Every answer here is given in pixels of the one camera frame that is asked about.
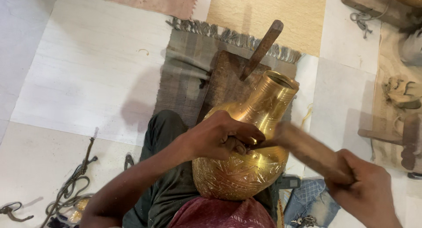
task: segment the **vase mouth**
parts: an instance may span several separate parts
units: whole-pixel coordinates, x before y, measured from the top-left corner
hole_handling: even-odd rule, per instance
[[[297,81],[290,79],[289,77],[280,74],[275,71],[267,70],[265,71],[262,76],[268,81],[271,82],[273,85],[277,85],[277,87],[284,88],[286,90],[299,90],[299,84]]]

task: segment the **rug fringe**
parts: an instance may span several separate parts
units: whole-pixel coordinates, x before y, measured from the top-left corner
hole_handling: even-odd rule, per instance
[[[177,30],[214,37],[215,39],[234,44],[239,47],[248,47],[253,51],[255,51],[261,42],[261,39],[259,38],[238,33],[229,28],[224,28],[222,34],[218,35],[217,25],[199,20],[181,20],[173,17],[173,20],[167,20],[166,23]],[[304,55],[304,53],[274,43],[268,50],[267,55],[287,63],[295,64]]]

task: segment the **wooden tool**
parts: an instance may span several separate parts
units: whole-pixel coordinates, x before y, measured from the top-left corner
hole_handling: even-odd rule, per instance
[[[251,58],[249,59],[248,63],[243,68],[242,73],[240,74],[241,81],[245,81],[245,79],[252,73],[252,71],[254,71],[256,66],[261,62],[262,58],[264,58],[265,54],[276,41],[277,37],[280,35],[280,33],[282,33],[283,26],[284,25],[280,20],[274,20],[270,29],[267,31],[264,38],[256,48],[255,52],[252,54]]]
[[[422,113],[414,113],[404,119],[403,137],[364,129],[359,129],[357,133],[362,137],[403,146],[401,165],[408,170],[422,171],[422,168],[415,167],[416,160],[422,158]]]
[[[255,150],[269,146],[282,146],[305,165],[334,183],[352,184],[355,182],[351,168],[344,159],[289,121],[277,123],[272,139],[250,146],[249,149]]]
[[[216,105],[246,100],[262,74],[271,70],[271,67],[260,62],[282,30],[283,23],[275,20],[250,59],[227,51],[220,52],[196,124]]]

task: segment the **wooden block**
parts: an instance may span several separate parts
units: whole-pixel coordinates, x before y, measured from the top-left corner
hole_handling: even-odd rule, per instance
[[[371,16],[377,17],[381,15],[388,3],[388,0],[341,0],[345,5],[354,9],[365,12]],[[422,8],[415,8],[391,0],[387,12],[379,19],[399,28],[413,28],[420,24],[417,21],[418,16],[422,16]]]
[[[200,123],[216,105],[231,101],[245,101],[258,84],[262,74],[271,70],[271,67],[260,63],[245,81],[240,81],[242,69],[248,61],[249,59],[227,51],[220,52],[196,124]]]

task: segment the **metal hook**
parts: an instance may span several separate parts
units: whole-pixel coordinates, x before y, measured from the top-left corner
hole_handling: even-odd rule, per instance
[[[19,207],[13,210],[13,209],[11,208],[11,206],[12,206],[12,205],[14,205],[14,204],[19,204]],[[10,220],[17,221],[17,222],[24,222],[24,221],[29,220],[29,219],[31,219],[31,218],[33,218],[33,217],[34,217],[34,216],[28,216],[28,217],[26,217],[26,218],[24,218],[24,219],[19,219],[19,218],[16,218],[16,217],[12,214],[12,212],[17,211],[17,210],[18,210],[18,209],[20,209],[21,207],[22,207],[22,203],[21,203],[21,202],[15,202],[15,203],[12,203],[12,204],[6,205],[6,206],[4,206],[2,209],[0,209],[0,214],[5,214],[5,215],[8,215],[8,217],[10,218]]]

